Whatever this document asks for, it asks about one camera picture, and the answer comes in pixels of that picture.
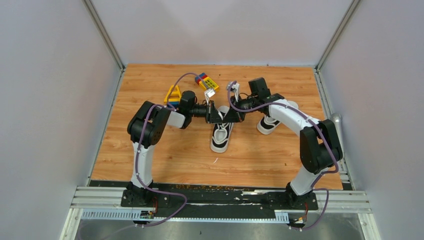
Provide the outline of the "black white sneaker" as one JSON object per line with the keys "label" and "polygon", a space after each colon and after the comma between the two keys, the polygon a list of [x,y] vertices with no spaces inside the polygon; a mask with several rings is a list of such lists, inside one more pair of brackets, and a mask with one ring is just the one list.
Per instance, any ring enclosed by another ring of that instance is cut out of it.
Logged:
{"label": "black white sneaker", "polygon": [[297,136],[301,130],[302,118],[293,109],[299,109],[296,102],[279,99],[268,105],[268,113],[256,125],[257,130],[270,135],[279,125],[284,125]]}

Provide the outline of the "white shoe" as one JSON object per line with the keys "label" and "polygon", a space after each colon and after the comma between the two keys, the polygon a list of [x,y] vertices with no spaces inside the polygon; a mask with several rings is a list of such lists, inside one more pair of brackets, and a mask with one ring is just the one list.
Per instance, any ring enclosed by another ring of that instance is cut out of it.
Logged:
{"label": "white shoe", "polygon": [[216,153],[224,153],[229,145],[234,123],[215,123],[212,131],[210,148]]}

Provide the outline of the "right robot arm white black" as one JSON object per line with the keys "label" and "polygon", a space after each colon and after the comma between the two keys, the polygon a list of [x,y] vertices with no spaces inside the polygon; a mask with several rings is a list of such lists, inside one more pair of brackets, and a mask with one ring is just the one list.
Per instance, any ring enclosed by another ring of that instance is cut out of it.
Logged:
{"label": "right robot arm white black", "polygon": [[231,110],[236,113],[264,113],[299,137],[301,167],[288,183],[285,195],[286,204],[298,209],[324,175],[339,172],[338,162],[343,158],[343,150],[336,125],[330,119],[319,120],[307,115],[279,93],[272,94],[262,77],[250,80],[248,84],[251,95],[241,99],[237,81],[228,83],[226,90]]}

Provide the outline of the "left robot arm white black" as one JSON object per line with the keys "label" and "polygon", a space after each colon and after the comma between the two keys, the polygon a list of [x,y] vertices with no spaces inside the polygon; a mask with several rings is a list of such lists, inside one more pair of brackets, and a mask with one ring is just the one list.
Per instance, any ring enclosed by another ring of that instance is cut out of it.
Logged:
{"label": "left robot arm white black", "polygon": [[125,196],[133,197],[142,207],[152,203],[153,155],[166,126],[186,129],[193,117],[205,118],[207,123],[214,124],[211,149],[217,153],[225,151],[233,127],[231,123],[223,122],[229,110],[228,106],[216,108],[211,100],[197,103],[196,94],[190,90],[184,91],[176,104],[159,105],[145,101],[127,126],[134,158]]}

